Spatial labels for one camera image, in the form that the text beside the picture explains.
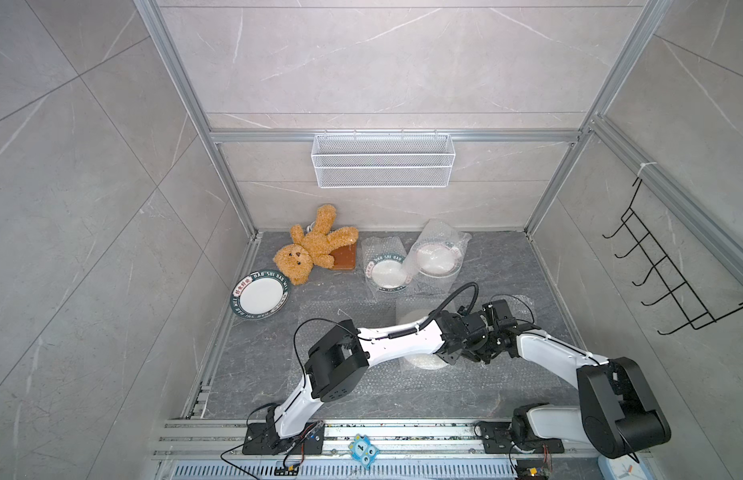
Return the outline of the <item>bubble plate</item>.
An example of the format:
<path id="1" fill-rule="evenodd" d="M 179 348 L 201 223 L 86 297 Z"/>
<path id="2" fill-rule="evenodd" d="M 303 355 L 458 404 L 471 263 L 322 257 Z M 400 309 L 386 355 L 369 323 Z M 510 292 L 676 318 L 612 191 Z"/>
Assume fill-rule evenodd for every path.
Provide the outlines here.
<path id="1" fill-rule="evenodd" d="M 397 324 L 407 324 L 421 320 L 437 308 L 439 301 L 431 297 L 408 297 L 399 298 L 395 302 L 395 320 Z M 403 358 L 409 363 L 409 368 L 435 371 L 447 367 L 447 362 L 441 360 L 435 354 L 417 354 Z"/>
<path id="2" fill-rule="evenodd" d="M 375 300 L 383 301 L 409 292 L 411 275 L 403 264 L 407 251 L 397 236 L 370 237 L 361 243 L 365 282 Z"/>
<path id="3" fill-rule="evenodd" d="M 441 220 L 429 220 L 403 262 L 413 292 L 449 293 L 467 256 L 469 240 L 471 234 Z"/>

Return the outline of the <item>large bubble wrap sheet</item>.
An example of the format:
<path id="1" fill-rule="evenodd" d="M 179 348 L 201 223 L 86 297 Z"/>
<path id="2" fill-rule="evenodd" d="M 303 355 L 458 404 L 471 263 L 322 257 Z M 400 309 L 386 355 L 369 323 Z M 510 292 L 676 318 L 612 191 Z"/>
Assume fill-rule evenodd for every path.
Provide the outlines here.
<path id="1" fill-rule="evenodd" d="M 395 302 L 309 301 L 299 309 L 307 322 L 298 334 L 301 356 L 335 322 L 360 327 L 397 324 Z M 533 403 L 573 405 L 577 391 L 545 368 L 507 354 L 490 364 L 460 359 L 441 370 L 409 368 L 403 358 L 372 367 L 346 397 L 325 404 L 316 419 L 495 419 Z"/>

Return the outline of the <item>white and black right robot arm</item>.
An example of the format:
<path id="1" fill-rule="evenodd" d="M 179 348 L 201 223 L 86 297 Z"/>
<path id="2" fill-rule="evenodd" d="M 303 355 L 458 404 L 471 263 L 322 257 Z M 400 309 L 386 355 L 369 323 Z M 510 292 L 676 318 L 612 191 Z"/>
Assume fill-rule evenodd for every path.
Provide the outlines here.
<path id="1" fill-rule="evenodd" d="M 559 340 L 537 325 L 517 320 L 507 301 L 483 304 L 477 314 L 479 360 L 487 363 L 503 353 L 535 363 L 577 389 L 577 406 L 549 403 L 519 407 L 513 412 L 509 438 L 531 451 L 549 439 L 587 443 L 615 459 L 671 440 L 671 426 L 643 370 L 627 358 L 607 358 Z"/>

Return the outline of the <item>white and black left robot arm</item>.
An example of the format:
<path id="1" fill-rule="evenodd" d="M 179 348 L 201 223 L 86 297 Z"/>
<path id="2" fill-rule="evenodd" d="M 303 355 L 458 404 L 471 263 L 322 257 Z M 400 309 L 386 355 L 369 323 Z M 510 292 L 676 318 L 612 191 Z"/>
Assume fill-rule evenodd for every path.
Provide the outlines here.
<path id="1" fill-rule="evenodd" d="M 245 455 L 276 455 L 291 450 L 311 430 L 321 407 L 348 396 L 373 366 L 414 355 L 456 362 L 489 340 L 489 314 L 463 316 L 441 310 L 421 320 L 386 328 L 357 328 L 337 322 L 309 350 L 303 378 L 281 404 L 268 407 L 266 421 L 248 429 Z"/>

